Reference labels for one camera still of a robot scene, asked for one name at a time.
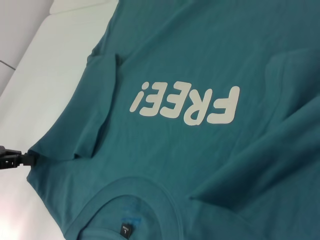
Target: t-shirt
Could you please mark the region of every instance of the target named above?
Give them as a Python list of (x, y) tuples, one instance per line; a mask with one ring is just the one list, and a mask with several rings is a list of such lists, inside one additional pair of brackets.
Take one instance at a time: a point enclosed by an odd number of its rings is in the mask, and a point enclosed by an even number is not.
[(64, 237), (318, 240), (319, 9), (120, 0), (29, 151)]

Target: white surface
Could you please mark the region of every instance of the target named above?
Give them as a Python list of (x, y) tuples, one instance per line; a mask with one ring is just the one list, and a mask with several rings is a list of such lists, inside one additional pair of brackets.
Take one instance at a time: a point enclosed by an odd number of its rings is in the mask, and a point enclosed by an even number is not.
[(57, 14), (65, 11), (108, 3), (111, 1), (114, 0), (54, 0), (50, 8), (50, 14)]
[[(68, 104), (117, 3), (50, 15), (0, 96), (0, 145), (26, 152)], [(0, 240), (62, 240), (26, 176), (0, 170)]]
[(0, 62), (0, 96), (14, 72), (13, 69)]
[(0, 60), (17, 68), (53, 0), (0, 0)]

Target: white wall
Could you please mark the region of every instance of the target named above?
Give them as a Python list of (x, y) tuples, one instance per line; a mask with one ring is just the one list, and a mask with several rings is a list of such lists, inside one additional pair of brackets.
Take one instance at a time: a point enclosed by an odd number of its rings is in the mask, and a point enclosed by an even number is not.
[[(0, 0), (0, 60), (17, 68), (53, 0)], [(13, 70), (0, 63), (0, 95)]]

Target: tag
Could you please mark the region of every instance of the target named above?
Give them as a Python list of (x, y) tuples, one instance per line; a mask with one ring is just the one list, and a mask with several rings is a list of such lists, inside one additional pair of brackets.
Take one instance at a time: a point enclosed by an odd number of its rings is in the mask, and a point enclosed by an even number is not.
[(132, 226), (130, 224), (122, 223), (120, 235), (125, 237), (126, 239), (129, 239), (131, 232), (132, 232)]

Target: neckline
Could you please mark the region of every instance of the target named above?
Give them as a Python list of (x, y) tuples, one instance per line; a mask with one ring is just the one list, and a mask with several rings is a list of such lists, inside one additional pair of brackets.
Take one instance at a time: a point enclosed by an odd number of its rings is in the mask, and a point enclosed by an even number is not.
[(142, 177), (125, 177), (112, 181), (102, 188), (82, 209), (65, 233), (65, 238), (78, 239), (89, 221), (108, 202), (120, 196), (131, 195), (145, 201), (154, 211), (163, 240), (182, 240), (181, 218), (168, 191), (153, 181)]

